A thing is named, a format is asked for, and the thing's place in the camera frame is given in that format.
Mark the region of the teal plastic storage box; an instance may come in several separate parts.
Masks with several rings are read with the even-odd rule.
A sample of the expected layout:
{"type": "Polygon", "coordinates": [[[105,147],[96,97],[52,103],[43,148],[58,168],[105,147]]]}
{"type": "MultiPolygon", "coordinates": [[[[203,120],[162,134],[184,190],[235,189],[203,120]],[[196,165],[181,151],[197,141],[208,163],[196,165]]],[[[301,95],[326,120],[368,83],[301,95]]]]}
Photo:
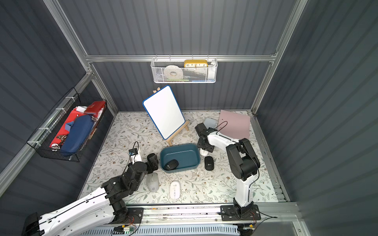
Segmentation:
{"type": "Polygon", "coordinates": [[[195,169],[200,164],[200,154],[196,145],[184,144],[164,148],[160,152],[161,168],[167,173],[177,173],[195,169]],[[179,166],[175,170],[166,171],[164,165],[172,159],[179,162],[179,166]]]}

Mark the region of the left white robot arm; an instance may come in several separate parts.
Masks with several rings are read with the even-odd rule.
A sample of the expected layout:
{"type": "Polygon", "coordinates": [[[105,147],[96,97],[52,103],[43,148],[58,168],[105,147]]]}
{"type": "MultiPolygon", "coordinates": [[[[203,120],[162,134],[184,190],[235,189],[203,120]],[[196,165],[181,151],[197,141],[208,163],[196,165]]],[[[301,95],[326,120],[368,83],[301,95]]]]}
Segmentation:
{"type": "Polygon", "coordinates": [[[50,213],[29,215],[21,234],[76,236],[104,224],[139,224],[143,208],[128,209],[124,198],[139,188],[146,174],[157,169],[157,155],[149,154],[147,162],[129,164],[126,172],[104,182],[87,196],[50,213]]]}

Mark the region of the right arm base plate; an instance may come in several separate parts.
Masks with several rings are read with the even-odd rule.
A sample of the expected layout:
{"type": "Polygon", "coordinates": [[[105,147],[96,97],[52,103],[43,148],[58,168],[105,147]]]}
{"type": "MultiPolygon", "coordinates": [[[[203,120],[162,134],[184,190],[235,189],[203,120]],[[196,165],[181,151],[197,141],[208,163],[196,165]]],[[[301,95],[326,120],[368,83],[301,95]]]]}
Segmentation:
{"type": "Polygon", "coordinates": [[[236,205],[222,205],[219,215],[222,221],[258,221],[261,215],[257,205],[238,207],[236,205]]]}

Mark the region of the white slim computer mouse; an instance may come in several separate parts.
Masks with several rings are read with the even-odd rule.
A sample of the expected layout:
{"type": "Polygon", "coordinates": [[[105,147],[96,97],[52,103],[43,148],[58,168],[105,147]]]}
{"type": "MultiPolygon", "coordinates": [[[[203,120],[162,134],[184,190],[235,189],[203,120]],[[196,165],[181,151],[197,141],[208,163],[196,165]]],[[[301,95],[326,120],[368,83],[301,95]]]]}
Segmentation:
{"type": "Polygon", "coordinates": [[[173,181],[169,187],[169,196],[171,199],[177,200],[181,195],[181,186],[178,181],[173,181]]]}

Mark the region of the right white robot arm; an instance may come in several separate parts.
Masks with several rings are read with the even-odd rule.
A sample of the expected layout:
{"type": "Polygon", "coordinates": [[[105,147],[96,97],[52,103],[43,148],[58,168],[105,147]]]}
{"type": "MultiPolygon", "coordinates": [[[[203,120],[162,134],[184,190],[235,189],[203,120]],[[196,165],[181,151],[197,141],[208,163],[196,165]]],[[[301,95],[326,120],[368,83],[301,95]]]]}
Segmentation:
{"type": "Polygon", "coordinates": [[[247,138],[237,140],[207,128],[200,123],[195,127],[199,136],[197,147],[207,152],[219,148],[226,152],[232,174],[238,179],[234,204],[239,208],[253,205],[252,185],[259,178],[260,161],[247,138]]]}

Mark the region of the black computer mouse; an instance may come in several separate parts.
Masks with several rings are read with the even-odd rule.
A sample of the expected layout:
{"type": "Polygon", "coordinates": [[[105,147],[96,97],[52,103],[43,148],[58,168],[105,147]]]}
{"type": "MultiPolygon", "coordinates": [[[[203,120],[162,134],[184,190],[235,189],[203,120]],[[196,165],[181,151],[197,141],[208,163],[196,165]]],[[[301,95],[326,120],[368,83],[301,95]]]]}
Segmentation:
{"type": "Polygon", "coordinates": [[[177,169],[179,166],[179,162],[178,160],[176,159],[172,159],[170,160],[169,162],[167,162],[165,165],[164,165],[164,170],[166,171],[171,171],[171,170],[175,170],[177,169]]]}
{"type": "Polygon", "coordinates": [[[207,171],[214,170],[214,159],[213,159],[213,157],[206,156],[204,158],[204,166],[205,166],[205,170],[207,170],[207,171]]]}

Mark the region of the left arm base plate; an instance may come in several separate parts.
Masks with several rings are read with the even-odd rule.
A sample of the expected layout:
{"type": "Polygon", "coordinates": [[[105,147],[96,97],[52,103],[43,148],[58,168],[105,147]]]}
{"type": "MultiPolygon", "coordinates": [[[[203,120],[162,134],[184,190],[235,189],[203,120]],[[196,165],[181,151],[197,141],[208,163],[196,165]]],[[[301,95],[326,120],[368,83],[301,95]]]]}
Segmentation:
{"type": "Polygon", "coordinates": [[[143,218],[144,208],[123,208],[115,213],[111,224],[139,224],[143,218]]]}

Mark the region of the light grey computer mouse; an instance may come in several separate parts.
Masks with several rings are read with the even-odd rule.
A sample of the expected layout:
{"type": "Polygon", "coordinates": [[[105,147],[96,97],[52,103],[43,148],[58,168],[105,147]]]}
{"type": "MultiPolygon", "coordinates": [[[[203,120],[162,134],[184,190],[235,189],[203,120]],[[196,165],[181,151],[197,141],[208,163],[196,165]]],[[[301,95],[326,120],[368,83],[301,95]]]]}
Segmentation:
{"type": "Polygon", "coordinates": [[[147,175],[146,185],[150,192],[157,192],[159,189],[159,179],[157,173],[147,175]]]}

